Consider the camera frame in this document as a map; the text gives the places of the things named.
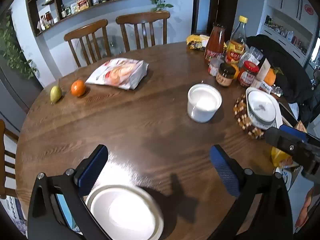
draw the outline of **cabinet handle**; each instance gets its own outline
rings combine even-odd
[[[285,43],[283,43],[281,40],[278,39],[278,41],[280,41],[284,46],[287,46]]]
[[[298,2],[298,10],[297,10],[297,19],[298,19],[298,14],[299,14],[299,7],[300,7],[300,0],[299,0],[299,2]]]
[[[264,30],[266,33],[269,33],[271,36],[272,36],[272,33],[270,33],[270,32],[267,32],[266,30]]]
[[[294,54],[296,54],[296,56],[297,56],[298,58],[300,58],[297,53],[295,53],[294,51],[292,51],[292,52],[293,52]]]
[[[283,0],[281,0],[281,6],[280,6],[280,9],[282,9],[282,3],[283,3]]]
[[[301,7],[300,7],[300,16],[299,16],[299,20],[301,20],[301,13],[302,13],[302,3],[303,3],[303,0],[301,0]]]

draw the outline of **chair backrest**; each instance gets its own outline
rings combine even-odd
[[[0,119],[0,198],[6,199],[7,195],[12,197],[17,197],[16,191],[12,188],[6,188],[4,186],[6,177],[16,179],[16,176],[10,172],[5,171],[5,166],[14,169],[15,165],[13,163],[4,160],[4,156],[7,155],[12,158],[16,158],[16,155],[8,152],[4,149],[4,135],[7,135],[12,141],[18,143],[19,137],[9,131],[4,124],[4,121]]]
[[[107,25],[108,25],[108,21],[106,19],[103,19],[103,20],[96,21],[94,23],[90,23],[90,24],[88,24],[88,25],[86,25],[84,27],[81,27],[79,29],[76,29],[76,30],[71,31],[71,32],[67,33],[66,35],[64,35],[64,40],[69,43],[71,52],[73,54],[73,57],[75,58],[75,61],[76,61],[77,65],[78,65],[78,67],[81,67],[81,65],[80,65],[80,62],[79,62],[78,57],[76,55],[75,49],[73,48],[73,45],[71,43],[71,40],[72,39],[79,39],[80,40],[81,50],[82,50],[82,52],[84,54],[85,61],[87,62],[87,65],[90,65],[91,63],[89,61],[89,57],[88,57],[87,51],[85,49],[82,37],[85,36],[85,38],[87,40],[87,45],[88,45],[88,48],[89,48],[89,52],[90,52],[90,55],[91,55],[92,62],[93,63],[97,62],[97,60],[95,58],[95,55],[93,53],[93,49],[92,49],[91,42],[90,42],[90,39],[89,39],[89,34],[92,35],[94,48],[95,48],[96,54],[98,56],[98,60],[100,60],[101,59],[101,54],[100,54],[100,51],[99,51],[99,47],[98,47],[96,36],[94,34],[100,28],[102,28],[103,42],[104,42],[104,46],[105,46],[107,55],[109,57],[111,57],[111,52],[110,52],[110,47],[109,47],[109,42],[108,42],[108,37],[107,37],[107,30],[106,30],[106,26]]]
[[[146,32],[145,23],[149,23],[150,26],[150,36],[151,36],[151,46],[155,45],[155,35],[153,31],[152,23],[163,19],[163,44],[167,44],[167,19],[170,17],[170,13],[168,11],[158,11],[158,12],[145,12],[145,13],[136,13],[136,14],[127,14],[121,15],[116,18],[116,23],[120,24],[122,37],[124,41],[125,51],[130,51],[129,42],[127,32],[125,30],[125,24],[133,24],[134,25],[134,34],[136,38],[137,49],[141,49],[139,32],[137,24],[141,24],[142,26],[142,35],[143,35],[143,43],[144,47],[148,47],[148,39]]]

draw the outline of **round wooden table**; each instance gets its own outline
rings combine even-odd
[[[61,78],[65,96],[57,104],[51,105],[46,90],[33,103],[16,155],[17,194],[24,211],[38,173],[53,176],[76,168],[104,144],[109,174],[98,184],[130,182],[145,188],[164,213],[162,239],[207,239],[235,200],[209,160],[210,147],[220,144],[256,173],[273,171],[271,146],[249,138],[234,118],[233,105],[245,89],[237,81],[227,88],[219,85],[208,74],[203,53],[184,42],[121,56],[149,63],[135,90],[89,84],[85,96],[71,95],[71,84],[85,81],[105,58]],[[188,90],[201,82],[222,95],[221,107],[207,123],[196,123],[187,114]]]

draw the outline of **screw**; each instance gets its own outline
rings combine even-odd
[[[38,179],[42,179],[44,177],[44,173],[43,172],[40,172],[37,176]]]
[[[75,171],[74,169],[67,169],[67,170],[66,170],[66,174],[67,174],[68,176],[70,176],[70,175],[73,174],[74,171]]]
[[[282,175],[279,172],[276,172],[275,176],[276,176],[277,179],[281,179],[282,178]]]
[[[251,169],[244,169],[244,173],[247,174],[247,175],[252,175],[253,174],[253,171]]]

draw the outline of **yellow bottle cap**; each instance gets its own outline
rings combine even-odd
[[[239,16],[239,22],[247,23],[247,22],[248,22],[248,18],[246,18],[246,17],[244,17],[244,16],[240,15],[240,16]]]

